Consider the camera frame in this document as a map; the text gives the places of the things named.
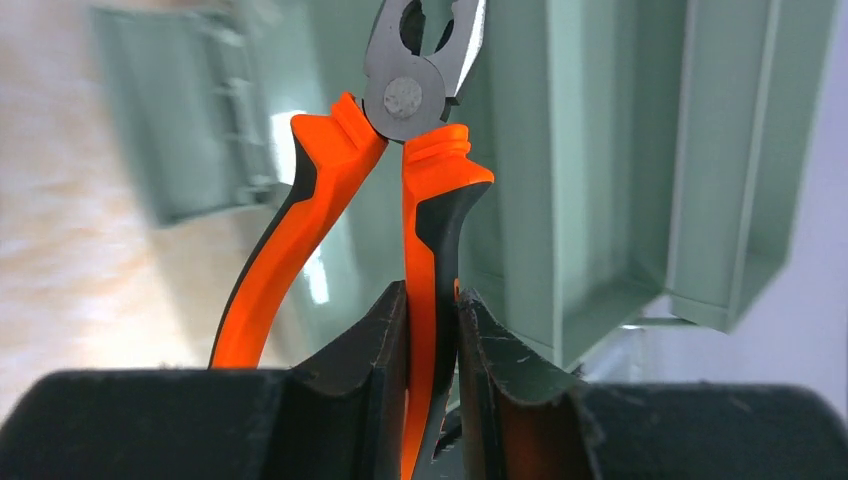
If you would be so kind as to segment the green plastic tool box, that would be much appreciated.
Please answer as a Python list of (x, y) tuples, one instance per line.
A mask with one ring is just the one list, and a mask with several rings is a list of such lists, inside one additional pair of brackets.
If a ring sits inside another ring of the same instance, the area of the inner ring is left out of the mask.
[[(162, 265), (198, 361), (294, 176), (288, 123), (361, 93), (375, 1), (90, 9), (149, 221), (212, 231)], [(669, 296), (728, 332), (786, 262), (836, 1), (493, 1), (454, 119), (496, 184), (465, 285), (568, 367)]]

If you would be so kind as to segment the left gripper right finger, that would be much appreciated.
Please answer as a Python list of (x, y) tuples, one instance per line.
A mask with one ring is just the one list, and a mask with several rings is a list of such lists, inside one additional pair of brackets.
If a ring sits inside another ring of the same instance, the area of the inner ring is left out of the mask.
[(458, 300), (470, 479), (843, 479), (847, 429), (792, 385), (587, 383)]

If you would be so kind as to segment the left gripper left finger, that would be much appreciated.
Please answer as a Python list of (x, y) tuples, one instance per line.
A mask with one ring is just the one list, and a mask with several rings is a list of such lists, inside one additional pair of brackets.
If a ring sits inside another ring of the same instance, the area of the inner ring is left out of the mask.
[(1, 429), (5, 479), (396, 479), (406, 292), (290, 369), (64, 370)]

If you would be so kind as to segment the orange black combination pliers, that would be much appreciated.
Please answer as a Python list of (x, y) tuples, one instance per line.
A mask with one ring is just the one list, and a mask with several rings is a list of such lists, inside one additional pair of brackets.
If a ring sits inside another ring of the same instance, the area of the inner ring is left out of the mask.
[(450, 123), (484, 39), (487, 5), (455, 1), (434, 52), (423, 54), (418, 1), (385, 1), (368, 41), (362, 97), (290, 126), (293, 186), (248, 257), (219, 322), (209, 364), (259, 363), (284, 296), (389, 143), (402, 146), (407, 305), (403, 426), (394, 458), (412, 478), (434, 456), (456, 362), (459, 238), (493, 173), (469, 159), (465, 125)]

